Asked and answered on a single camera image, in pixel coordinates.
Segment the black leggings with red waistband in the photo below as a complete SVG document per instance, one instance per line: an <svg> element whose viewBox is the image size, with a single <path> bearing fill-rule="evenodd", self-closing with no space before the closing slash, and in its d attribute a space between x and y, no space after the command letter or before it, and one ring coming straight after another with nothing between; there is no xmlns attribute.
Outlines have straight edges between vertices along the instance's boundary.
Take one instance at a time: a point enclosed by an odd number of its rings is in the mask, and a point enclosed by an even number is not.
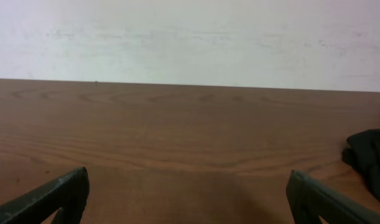
<svg viewBox="0 0 380 224"><path fill-rule="evenodd" d="M380 129L369 129L346 139L342 161L360 174L372 195L380 201Z"/></svg>

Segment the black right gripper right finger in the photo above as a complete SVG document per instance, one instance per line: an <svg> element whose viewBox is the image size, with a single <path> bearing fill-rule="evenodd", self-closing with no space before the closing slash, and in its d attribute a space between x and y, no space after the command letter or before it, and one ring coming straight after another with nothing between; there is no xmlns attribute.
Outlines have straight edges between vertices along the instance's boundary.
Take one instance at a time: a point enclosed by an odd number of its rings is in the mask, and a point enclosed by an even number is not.
<svg viewBox="0 0 380 224"><path fill-rule="evenodd" d="M290 173L286 196L296 224L379 224L380 215L299 170Z"/></svg>

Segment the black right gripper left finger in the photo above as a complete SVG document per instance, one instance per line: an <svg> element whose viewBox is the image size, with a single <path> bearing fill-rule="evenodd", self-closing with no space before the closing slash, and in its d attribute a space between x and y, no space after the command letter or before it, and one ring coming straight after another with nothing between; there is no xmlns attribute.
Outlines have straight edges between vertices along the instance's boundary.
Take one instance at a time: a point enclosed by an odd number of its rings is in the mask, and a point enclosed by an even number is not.
<svg viewBox="0 0 380 224"><path fill-rule="evenodd" d="M87 169L79 167L0 205L0 223L80 223L90 192Z"/></svg>

